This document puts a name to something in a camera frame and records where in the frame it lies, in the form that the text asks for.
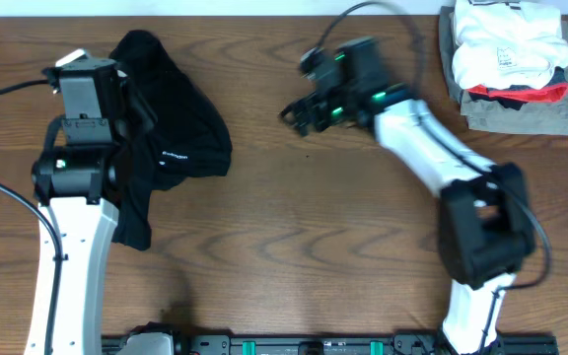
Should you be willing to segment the black t-shirt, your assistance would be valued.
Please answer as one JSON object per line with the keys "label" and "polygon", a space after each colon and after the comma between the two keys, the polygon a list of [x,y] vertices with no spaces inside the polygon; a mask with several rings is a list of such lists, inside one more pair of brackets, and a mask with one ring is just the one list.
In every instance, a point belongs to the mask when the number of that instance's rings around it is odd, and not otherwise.
{"label": "black t-shirt", "polygon": [[151,246],[150,197],[186,178],[223,177],[233,145],[211,101],[179,70],[161,41],[144,30],[128,32],[110,57],[124,64],[157,117],[133,142],[132,175],[122,193],[112,240],[138,250]]}

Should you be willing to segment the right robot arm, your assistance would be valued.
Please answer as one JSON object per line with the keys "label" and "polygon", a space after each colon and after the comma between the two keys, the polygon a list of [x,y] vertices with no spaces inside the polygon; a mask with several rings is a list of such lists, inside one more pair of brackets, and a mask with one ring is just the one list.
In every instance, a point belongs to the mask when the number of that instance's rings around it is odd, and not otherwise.
{"label": "right robot arm", "polygon": [[368,130],[429,189],[438,203],[438,253],[452,279],[442,350],[495,354],[496,322],[524,260],[535,250],[523,173],[497,165],[447,130],[412,90],[391,83],[376,41],[361,37],[300,59],[314,90],[281,119],[302,136],[342,123]]}

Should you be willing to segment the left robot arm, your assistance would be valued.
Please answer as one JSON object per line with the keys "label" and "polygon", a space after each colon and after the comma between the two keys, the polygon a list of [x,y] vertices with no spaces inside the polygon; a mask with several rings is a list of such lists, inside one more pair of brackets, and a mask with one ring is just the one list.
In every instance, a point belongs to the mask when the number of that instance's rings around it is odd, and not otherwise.
{"label": "left robot arm", "polygon": [[32,167],[40,216],[28,354],[99,354],[107,256],[133,141],[157,116],[123,65],[83,49],[43,71],[63,114]]}

